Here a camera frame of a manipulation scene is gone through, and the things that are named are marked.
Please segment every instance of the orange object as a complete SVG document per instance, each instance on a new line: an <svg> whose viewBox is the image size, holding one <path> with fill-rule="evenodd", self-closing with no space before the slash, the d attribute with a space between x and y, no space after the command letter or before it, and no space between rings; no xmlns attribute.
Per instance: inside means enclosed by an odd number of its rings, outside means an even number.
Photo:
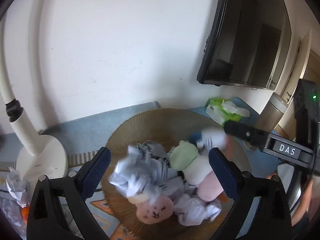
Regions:
<svg viewBox="0 0 320 240"><path fill-rule="evenodd" d="M222 203L227 203L229 201L229 198L227 195L223 192L217 197L218 200L220 200Z"/></svg>
<svg viewBox="0 0 320 240"><path fill-rule="evenodd" d="M276 173L276 172L275 172L275 173L272 173L271 175L267 176L266 179L271 179L271 177L272 177L273 175L277 175L277 173Z"/></svg>
<svg viewBox="0 0 320 240"><path fill-rule="evenodd" d="M28 222L29 209L30 209L29 206L24 207L24 208L21 209L21 216L22 216L23 221L25 223Z"/></svg>

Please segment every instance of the wall-mounted tv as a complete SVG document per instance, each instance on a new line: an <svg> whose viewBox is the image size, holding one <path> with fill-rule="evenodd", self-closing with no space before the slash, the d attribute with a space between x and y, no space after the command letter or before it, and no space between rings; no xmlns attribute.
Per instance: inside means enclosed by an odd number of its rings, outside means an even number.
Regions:
<svg viewBox="0 0 320 240"><path fill-rule="evenodd" d="M219 0L197 80L274 90L290 40L284 0Z"/></svg>

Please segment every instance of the woven basket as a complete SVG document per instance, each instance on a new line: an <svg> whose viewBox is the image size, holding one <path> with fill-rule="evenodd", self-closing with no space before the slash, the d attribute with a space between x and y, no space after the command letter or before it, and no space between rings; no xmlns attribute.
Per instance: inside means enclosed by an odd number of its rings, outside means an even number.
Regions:
<svg viewBox="0 0 320 240"><path fill-rule="evenodd" d="M208 240L221 225L233 204L232 200L222 204L220 215L212 222L203 222L199 226L185 227L178 223L177 216L153 225L146 225L136 217L136 207L121 196L108 177L119 159L126 156L128 145L154 140L161 143L168 152L180 140L187 140L190 134L207 127L221 129L213 120L202 115L181 110L161 108L138 114L125 121L110 137L107 147L112 154L111 164L102 178L105 197L115 216L135 236L144 240L158 239L194 239ZM234 138L229 139L227 150L223 154L235 162L241 171L250 171L250 165L241 146Z"/></svg>

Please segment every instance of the pink stuffed toy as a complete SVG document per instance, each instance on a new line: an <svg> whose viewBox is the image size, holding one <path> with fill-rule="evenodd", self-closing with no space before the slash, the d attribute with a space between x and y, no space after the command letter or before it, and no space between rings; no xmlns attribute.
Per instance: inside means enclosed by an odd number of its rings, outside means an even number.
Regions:
<svg viewBox="0 0 320 240"><path fill-rule="evenodd" d="M206 202L213 201L223 192L223 188L213 171L204 178L197 188L198 197Z"/></svg>
<svg viewBox="0 0 320 240"><path fill-rule="evenodd" d="M147 225L159 223L173 214L174 204L172 200L166 196L160 195L155 203L146 201L137 204L137 218Z"/></svg>

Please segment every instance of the metal screw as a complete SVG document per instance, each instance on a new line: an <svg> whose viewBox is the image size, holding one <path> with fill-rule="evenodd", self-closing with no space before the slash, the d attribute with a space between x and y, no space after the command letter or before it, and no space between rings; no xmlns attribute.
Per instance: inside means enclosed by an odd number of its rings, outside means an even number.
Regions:
<svg viewBox="0 0 320 240"><path fill-rule="evenodd" d="M45 179L46 179L46 175L41 175L40 177L39 177L39 181L44 181Z"/></svg>
<svg viewBox="0 0 320 240"><path fill-rule="evenodd" d="M69 173L68 173L68 176L69 177L74 177L74 176L76 176L77 175L77 172L76 171L70 171Z"/></svg>
<svg viewBox="0 0 320 240"><path fill-rule="evenodd" d="M277 175L273 175L273 176L272 176L272 179L273 179L274 181L276 181L276 182L279 182L279 181L280 181L280 177L277 176Z"/></svg>
<svg viewBox="0 0 320 240"><path fill-rule="evenodd" d="M248 179L248 178L251 177L251 173L248 172L248 171L243 171L243 172L242 172L242 176Z"/></svg>

